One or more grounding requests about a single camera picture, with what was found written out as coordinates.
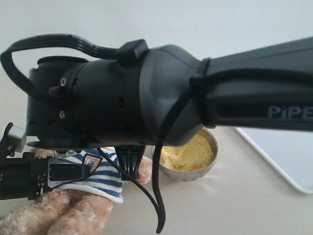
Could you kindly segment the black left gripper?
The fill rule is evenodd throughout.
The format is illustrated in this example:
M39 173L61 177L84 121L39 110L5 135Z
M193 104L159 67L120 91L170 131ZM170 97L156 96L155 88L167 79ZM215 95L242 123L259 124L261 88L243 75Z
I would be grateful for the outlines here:
M8 123L0 141L0 199L27 198L34 200L43 194L46 183L49 188L81 181L89 177L86 164L68 163L56 158L35 158L33 152L15 152L8 148Z

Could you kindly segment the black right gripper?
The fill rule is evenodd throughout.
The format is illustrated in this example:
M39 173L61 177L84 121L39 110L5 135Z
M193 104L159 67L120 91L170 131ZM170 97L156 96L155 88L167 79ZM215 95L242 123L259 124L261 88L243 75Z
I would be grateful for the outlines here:
M26 134L33 148L113 146L121 168L139 178L147 143L139 99L142 63L50 56L29 73L42 98L29 97Z

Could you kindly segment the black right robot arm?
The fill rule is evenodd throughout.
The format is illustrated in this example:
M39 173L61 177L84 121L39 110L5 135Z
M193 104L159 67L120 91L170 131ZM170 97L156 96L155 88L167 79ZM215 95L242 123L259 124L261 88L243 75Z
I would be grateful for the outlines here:
M34 41L34 48L68 47L94 61L38 61L29 74L35 93L27 134L52 149L114 146L132 177L144 146L182 145L202 127L313 128L312 38L202 60L144 40L118 49L72 35Z

